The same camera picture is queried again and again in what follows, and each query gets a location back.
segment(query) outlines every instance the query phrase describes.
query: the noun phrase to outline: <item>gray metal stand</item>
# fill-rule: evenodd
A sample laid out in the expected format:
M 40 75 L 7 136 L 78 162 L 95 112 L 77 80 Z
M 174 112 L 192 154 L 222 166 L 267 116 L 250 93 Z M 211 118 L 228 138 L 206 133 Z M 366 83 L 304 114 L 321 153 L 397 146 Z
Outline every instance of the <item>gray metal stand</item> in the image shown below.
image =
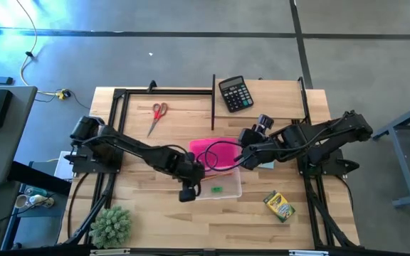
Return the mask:
M 394 121 L 390 122 L 385 127 L 377 130 L 372 138 L 373 140 L 378 140 L 383 135 L 389 135 L 391 137 L 396 156 L 398 157 L 399 165 L 401 167 L 401 170 L 403 171 L 403 176 L 404 179 L 406 179 L 406 184 L 410 193 L 410 170 L 406 160 L 407 155 L 406 152 L 403 151 L 399 139 L 399 131 L 410 130 L 410 126 L 408 126 L 408 124 L 410 124 L 410 110 Z M 410 204 L 410 196 L 400 198 L 393 201 L 392 203 L 395 207 L 408 205 Z

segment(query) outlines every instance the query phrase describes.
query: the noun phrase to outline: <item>concrete floor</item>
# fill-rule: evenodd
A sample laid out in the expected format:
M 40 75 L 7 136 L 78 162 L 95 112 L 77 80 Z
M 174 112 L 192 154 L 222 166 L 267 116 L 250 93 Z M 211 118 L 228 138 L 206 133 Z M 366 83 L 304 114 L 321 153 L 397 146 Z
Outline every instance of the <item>concrete floor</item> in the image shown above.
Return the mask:
M 22 1 L 39 28 L 95 31 L 293 32 L 288 0 Z M 297 0 L 304 33 L 410 33 L 410 1 Z M 0 26 L 30 28 L 14 1 L 0 0 Z M 22 85 L 19 68 L 33 37 L 0 36 L 0 75 Z M 306 40 L 314 88 L 330 111 L 362 113 L 374 129 L 410 108 L 410 41 Z M 69 88 L 90 105 L 96 86 L 209 86 L 211 75 L 294 80 L 301 73 L 295 39 L 39 37 L 38 60 L 25 77 L 40 90 Z M 45 161 L 69 150 L 68 135 L 87 110 L 73 100 L 36 102 L 18 161 Z M 410 206 L 391 142 L 354 143 L 345 157 L 361 244 L 410 252 Z

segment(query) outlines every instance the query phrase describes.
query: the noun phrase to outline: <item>calculator keypad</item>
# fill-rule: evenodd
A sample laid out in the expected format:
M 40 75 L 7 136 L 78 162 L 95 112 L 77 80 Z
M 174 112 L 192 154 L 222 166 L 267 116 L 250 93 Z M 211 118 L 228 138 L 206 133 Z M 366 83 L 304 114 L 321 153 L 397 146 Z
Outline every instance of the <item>calculator keypad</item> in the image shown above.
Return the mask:
M 235 112 L 253 104 L 253 99 L 245 85 L 236 85 L 222 91 L 230 112 Z

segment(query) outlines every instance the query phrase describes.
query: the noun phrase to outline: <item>plastic bin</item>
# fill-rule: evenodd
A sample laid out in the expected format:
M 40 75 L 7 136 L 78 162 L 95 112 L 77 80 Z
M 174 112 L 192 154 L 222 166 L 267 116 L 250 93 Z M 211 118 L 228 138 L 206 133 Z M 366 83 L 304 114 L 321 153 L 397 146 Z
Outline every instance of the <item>plastic bin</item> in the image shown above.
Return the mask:
M 189 142 L 189 150 L 197 157 L 212 143 L 217 141 L 236 142 L 234 138 L 210 138 L 197 139 Z M 239 154 L 239 147 L 232 144 L 216 144 L 211 150 L 213 154 L 207 156 L 208 162 L 215 168 L 223 169 L 233 166 L 233 159 Z M 229 171 L 213 171 L 205 164 L 205 156 L 202 154 L 197 161 L 205 165 L 205 178 L 201 181 L 201 194 L 197 200 L 238 198 L 241 196 L 241 177 L 238 167 Z

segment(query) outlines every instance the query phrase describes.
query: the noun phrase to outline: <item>succulent plant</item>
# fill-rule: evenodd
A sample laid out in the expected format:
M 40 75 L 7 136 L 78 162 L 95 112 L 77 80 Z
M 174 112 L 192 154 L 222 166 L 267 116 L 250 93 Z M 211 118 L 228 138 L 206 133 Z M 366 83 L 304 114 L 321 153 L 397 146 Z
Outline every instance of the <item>succulent plant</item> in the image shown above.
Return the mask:
M 91 223 L 90 236 L 97 248 L 121 247 L 130 236 L 130 212 L 121 206 L 104 209 Z

